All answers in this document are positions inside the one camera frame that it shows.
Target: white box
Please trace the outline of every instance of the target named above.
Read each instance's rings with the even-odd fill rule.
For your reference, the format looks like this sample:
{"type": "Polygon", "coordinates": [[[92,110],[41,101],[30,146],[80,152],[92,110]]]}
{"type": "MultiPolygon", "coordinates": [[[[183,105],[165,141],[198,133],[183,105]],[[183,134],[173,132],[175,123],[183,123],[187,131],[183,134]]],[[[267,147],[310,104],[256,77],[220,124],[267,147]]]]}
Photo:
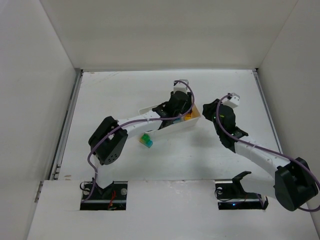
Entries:
{"type": "MultiPolygon", "coordinates": [[[[153,109],[153,108],[155,108],[157,106],[158,105],[154,105],[154,106],[150,106],[150,107],[146,107],[146,108],[140,109],[139,110],[139,114],[140,115],[145,114],[145,113],[147,113],[148,111],[150,111],[151,109],[153,109]]],[[[172,133],[172,132],[175,132],[175,131],[178,131],[178,130],[181,130],[181,129],[186,129],[186,128],[189,128],[189,127],[192,127],[192,126],[196,125],[197,121],[201,117],[201,114],[200,114],[199,110],[197,109],[196,105],[194,105],[193,108],[192,108],[191,117],[192,118],[189,119],[189,120],[182,120],[181,122],[171,124],[171,125],[169,125],[167,127],[164,127],[164,128],[162,128],[160,130],[148,131],[146,133],[150,136],[150,139],[153,141],[156,137],[160,137],[160,136],[163,136],[165,134],[169,134],[169,133],[172,133]]]]}

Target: white platform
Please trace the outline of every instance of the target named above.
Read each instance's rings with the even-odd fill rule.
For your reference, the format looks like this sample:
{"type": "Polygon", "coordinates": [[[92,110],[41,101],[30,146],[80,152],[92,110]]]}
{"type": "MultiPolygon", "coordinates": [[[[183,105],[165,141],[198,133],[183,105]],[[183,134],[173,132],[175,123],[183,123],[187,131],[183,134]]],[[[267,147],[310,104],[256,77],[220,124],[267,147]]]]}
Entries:
{"type": "Polygon", "coordinates": [[[157,138],[151,148],[132,138],[117,161],[102,167],[111,180],[129,180],[126,211],[79,211],[79,183],[94,173],[86,159],[97,126],[107,116],[133,117],[138,109],[168,100],[177,79],[189,80],[200,112],[203,104],[228,92],[239,94],[237,125],[277,150],[251,70],[87,72],[59,180],[44,183],[28,240],[318,239],[309,213],[289,212],[272,198],[265,212],[218,210],[210,179],[229,179],[246,170],[252,171],[251,178],[266,180],[269,175],[224,148],[204,117],[195,127],[157,138]]]}
{"type": "MultiPolygon", "coordinates": [[[[90,180],[88,140],[107,116],[133,117],[138,110],[167,101],[173,81],[188,79],[200,112],[202,105],[236,92],[241,104],[235,109],[237,125],[268,148],[277,144],[251,70],[163,70],[86,72],[67,140],[59,179],[90,180]]],[[[268,178],[262,168],[224,148],[212,122],[204,117],[197,125],[157,139],[147,148],[133,138],[120,158],[102,167],[110,180],[228,179],[242,171],[268,178]]]]}
{"type": "Polygon", "coordinates": [[[274,199],[218,210],[214,181],[129,181],[125,211],[80,211],[80,181],[46,181],[28,240],[317,240],[309,213],[274,199]]]}

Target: rectangular opening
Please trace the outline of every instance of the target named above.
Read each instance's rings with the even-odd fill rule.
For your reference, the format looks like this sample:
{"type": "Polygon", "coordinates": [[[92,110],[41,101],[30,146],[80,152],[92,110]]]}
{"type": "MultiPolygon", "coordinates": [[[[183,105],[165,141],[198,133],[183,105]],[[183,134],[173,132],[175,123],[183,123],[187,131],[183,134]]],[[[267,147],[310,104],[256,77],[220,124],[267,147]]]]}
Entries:
{"type": "MultiPolygon", "coordinates": [[[[81,200],[85,200],[91,189],[92,182],[81,183],[82,190],[81,200]]],[[[86,211],[119,211],[126,210],[127,208],[127,194],[128,182],[127,181],[114,181],[106,188],[95,186],[91,197],[80,204],[80,210],[86,211]]]]}

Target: white enclosure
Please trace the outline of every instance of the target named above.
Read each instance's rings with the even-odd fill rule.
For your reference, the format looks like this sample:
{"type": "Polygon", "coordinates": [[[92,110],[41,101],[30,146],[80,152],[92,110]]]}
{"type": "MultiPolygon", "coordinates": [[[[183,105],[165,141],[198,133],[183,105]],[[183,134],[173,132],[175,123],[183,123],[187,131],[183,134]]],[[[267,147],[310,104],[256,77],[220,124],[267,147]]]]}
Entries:
{"type": "MultiPolygon", "coordinates": [[[[270,199],[266,211],[218,210],[212,179],[230,179],[243,171],[252,172],[245,178],[248,181],[272,184],[273,179],[250,160],[226,149],[212,122],[204,117],[194,127],[156,139],[151,148],[133,137],[126,141],[114,163],[99,166],[99,186],[128,181],[126,211],[79,211],[79,183],[93,176],[86,159],[90,149],[88,139],[101,120],[109,114],[114,118],[133,117],[137,107],[163,102],[173,89],[173,80],[179,77],[189,80],[201,112],[202,105],[213,101],[214,96],[227,92],[239,94],[240,106],[235,109],[238,125],[264,146],[278,150],[252,70],[85,72],[59,174],[54,176],[58,181],[44,182],[29,240],[86,239],[93,233],[98,238],[107,234],[113,239],[132,240],[150,239],[150,236],[163,239],[164,235],[169,239],[198,235],[198,240],[212,236],[269,240],[282,235],[291,240],[300,240],[303,236],[317,239],[309,213],[288,212],[274,199],[270,199]],[[238,218],[245,220],[243,225],[230,228],[237,225],[238,218]],[[259,228],[255,226],[253,230],[252,222],[257,220],[259,228]],[[166,232],[163,224],[170,226],[166,232]],[[75,230],[78,228],[85,229],[85,233],[75,230]]],[[[260,190],[256,188],[255,192],[262,193],[260,190]]]]}
{"type": "Polygon", "coordinates": [[[259,68],[283,151],[320,178],[319,13],[318,0],[0,0],[1,237],[27,237],[75,68],[259,68]]]}

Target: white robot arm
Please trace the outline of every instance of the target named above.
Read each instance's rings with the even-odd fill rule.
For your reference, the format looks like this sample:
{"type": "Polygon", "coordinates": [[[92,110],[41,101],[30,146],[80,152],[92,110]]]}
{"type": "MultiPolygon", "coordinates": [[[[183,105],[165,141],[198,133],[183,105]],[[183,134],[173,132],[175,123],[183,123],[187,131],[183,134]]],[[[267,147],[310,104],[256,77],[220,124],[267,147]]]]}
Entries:
{"type": "Polygon", "coordinates": [[[300,208],[316,196],[318,188],[307,162],[300,157],[290,161],[263,148],[248,133],[236,126],[233,108],[239,105],[240,97],[232,93],[225,98],[227,100],[223,103],[222,100],[216,99],[212,103],[204,104],[203,116],[213,122],[216,133],[226,148],[263,168],[272,179],[270,181],[253,179],[250,178],[251,172],[245,171],[229,182],[216,181],[216,188],[219,188],[220,193],[227,189],[225,198],[259,193],[277,199],[289,211],[300,208]]]}
{"type": "Polygon", "coordinates": [[[95,175],[99,171],[99,177],[95,176],[95,180],[100,188],[104,189],[112,182],[110,176],[105,176],[107,173],[100,171],[100,166],[116,161],[127,139],[165,128],[192,111],[194,98],[188,83],[184,79],[174,81],[170,99],[142,115],[119,120],[108,116],[102,121],[88,141],[95,159],[98,160],[94,169],[95,175]]]}

